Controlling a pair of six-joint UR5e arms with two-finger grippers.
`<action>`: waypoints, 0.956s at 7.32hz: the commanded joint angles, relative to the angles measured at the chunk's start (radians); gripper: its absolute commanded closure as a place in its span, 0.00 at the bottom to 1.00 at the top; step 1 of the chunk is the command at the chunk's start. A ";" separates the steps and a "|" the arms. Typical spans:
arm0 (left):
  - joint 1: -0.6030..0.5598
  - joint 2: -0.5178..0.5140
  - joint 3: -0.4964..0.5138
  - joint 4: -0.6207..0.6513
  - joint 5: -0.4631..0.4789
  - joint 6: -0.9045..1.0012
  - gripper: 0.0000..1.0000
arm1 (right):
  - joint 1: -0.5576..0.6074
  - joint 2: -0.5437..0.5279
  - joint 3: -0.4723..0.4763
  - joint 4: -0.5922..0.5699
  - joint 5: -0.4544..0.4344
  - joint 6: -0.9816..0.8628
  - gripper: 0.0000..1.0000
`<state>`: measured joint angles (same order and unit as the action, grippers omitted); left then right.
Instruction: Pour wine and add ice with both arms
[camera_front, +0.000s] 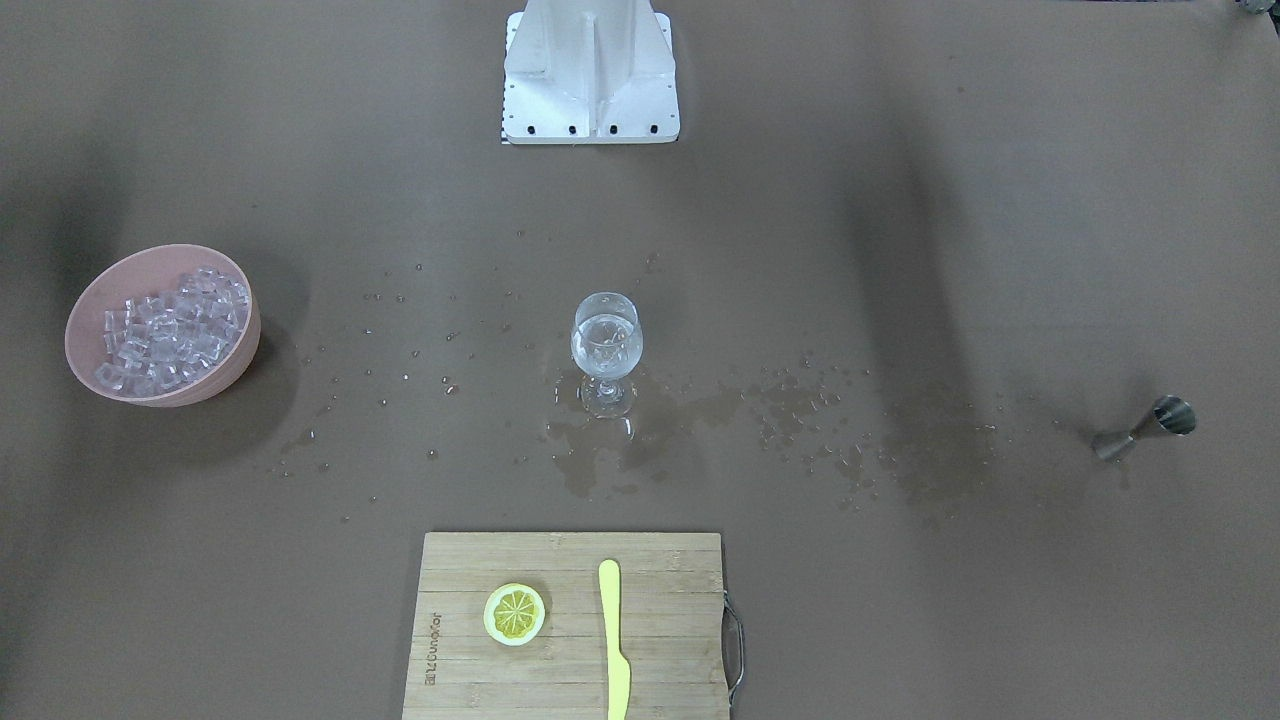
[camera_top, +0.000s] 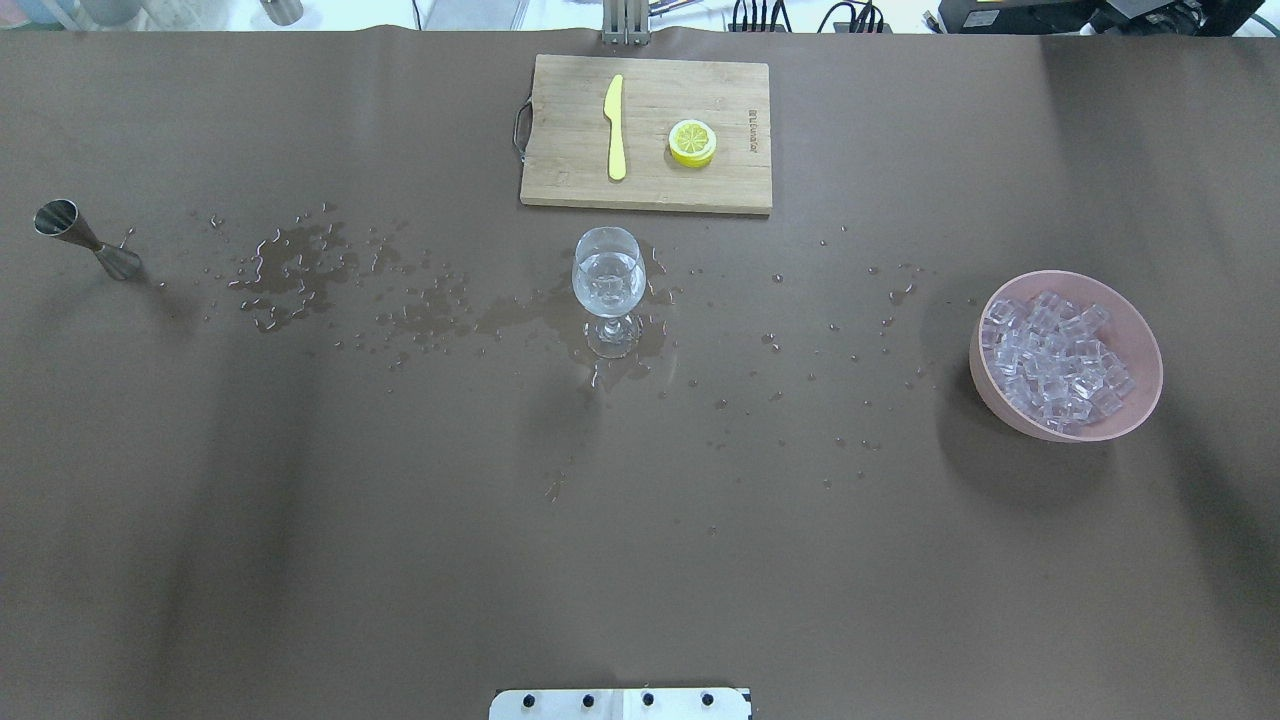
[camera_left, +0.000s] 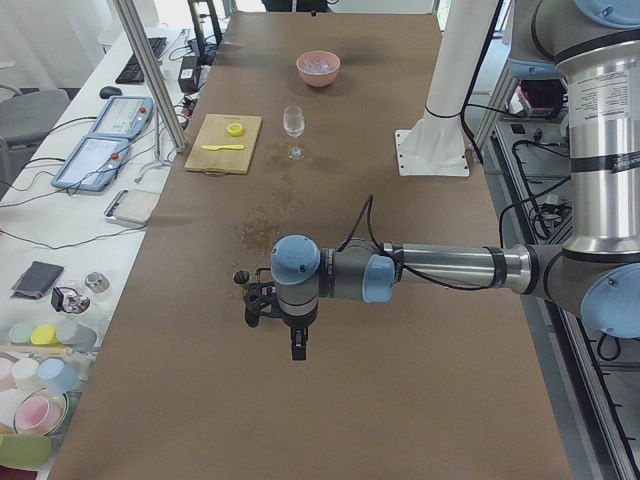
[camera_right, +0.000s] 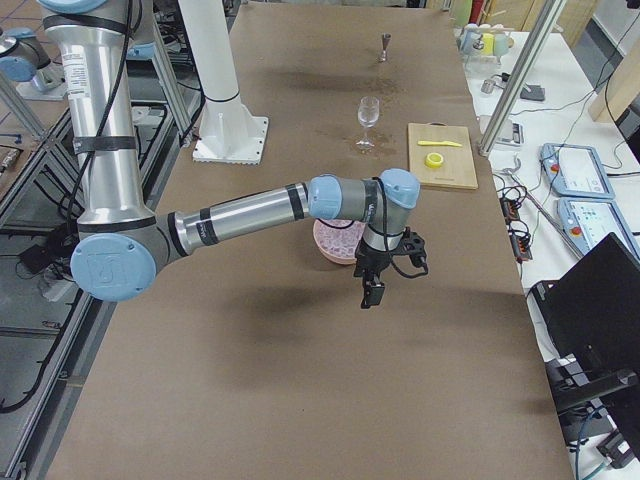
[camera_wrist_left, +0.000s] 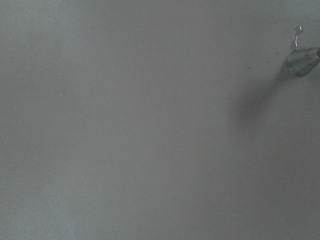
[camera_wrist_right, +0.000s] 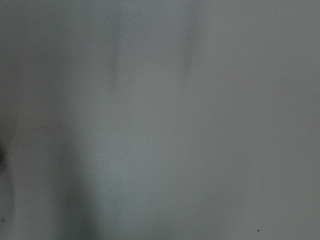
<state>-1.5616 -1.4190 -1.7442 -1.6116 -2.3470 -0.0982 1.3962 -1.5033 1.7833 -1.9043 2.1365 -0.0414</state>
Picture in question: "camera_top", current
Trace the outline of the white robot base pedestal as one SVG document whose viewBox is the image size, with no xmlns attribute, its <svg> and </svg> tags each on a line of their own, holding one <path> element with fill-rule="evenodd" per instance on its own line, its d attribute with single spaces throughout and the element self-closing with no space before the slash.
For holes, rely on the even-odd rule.
<svg viewBox="0 0 1280 720">
<path fill-rule="evenodd" d="M 508 689 L 489 719 L 753 719 L 749 689 L 640 687 Z"/>
</svg>

